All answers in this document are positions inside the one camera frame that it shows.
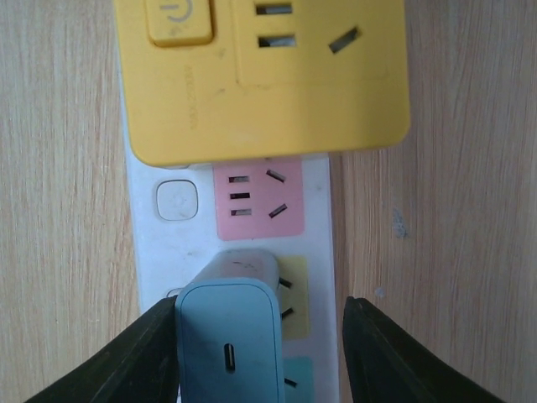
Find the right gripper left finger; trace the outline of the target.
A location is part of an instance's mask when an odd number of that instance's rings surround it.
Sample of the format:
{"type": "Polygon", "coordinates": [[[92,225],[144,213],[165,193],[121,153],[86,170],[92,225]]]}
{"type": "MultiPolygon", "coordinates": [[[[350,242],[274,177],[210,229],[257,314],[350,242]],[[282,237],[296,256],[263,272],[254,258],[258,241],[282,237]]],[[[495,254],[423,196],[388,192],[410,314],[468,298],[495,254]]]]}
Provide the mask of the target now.
{"type": "Polygon", "coordinates": [[[166,297],[30,402],[176,402],[175,300],[166,297]]]}

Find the yellow cube socket adapter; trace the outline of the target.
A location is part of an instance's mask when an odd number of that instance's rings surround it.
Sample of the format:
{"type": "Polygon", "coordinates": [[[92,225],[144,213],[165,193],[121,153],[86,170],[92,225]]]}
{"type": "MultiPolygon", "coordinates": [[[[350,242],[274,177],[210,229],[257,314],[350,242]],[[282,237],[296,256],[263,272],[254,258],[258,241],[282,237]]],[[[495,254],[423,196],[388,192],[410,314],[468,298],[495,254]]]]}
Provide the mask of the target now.
{"type": "Polygon", "coordinates": [[[402,1],[117,1],[128,142],[176,167],[387,147],[409,131],[402,1]]]}

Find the white power strip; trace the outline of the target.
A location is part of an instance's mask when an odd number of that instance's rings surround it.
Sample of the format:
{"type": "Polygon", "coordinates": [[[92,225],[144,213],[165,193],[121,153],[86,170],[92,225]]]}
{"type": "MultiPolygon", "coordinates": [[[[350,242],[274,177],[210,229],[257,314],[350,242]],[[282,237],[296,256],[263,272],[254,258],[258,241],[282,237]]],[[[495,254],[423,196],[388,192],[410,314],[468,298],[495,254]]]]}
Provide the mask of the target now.
{"type": "Polygon", "coordinates": [[[287,401],[339,401],[328,157],[175,168],[132,150],[126,158],[141,309],[178,295],[220,251],[269,251],[281,278],[287,401]]]}

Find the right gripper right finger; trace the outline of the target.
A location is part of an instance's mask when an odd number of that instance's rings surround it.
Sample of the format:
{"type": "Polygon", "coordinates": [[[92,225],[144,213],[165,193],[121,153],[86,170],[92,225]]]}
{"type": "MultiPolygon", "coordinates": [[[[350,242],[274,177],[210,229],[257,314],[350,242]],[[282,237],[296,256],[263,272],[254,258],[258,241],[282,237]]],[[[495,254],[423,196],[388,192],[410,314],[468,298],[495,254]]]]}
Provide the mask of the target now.
{"type": "Polygon", "coordinates": [[[346,299],[342,340],[355,402],[499,402],[365,298],[346,299]]]}

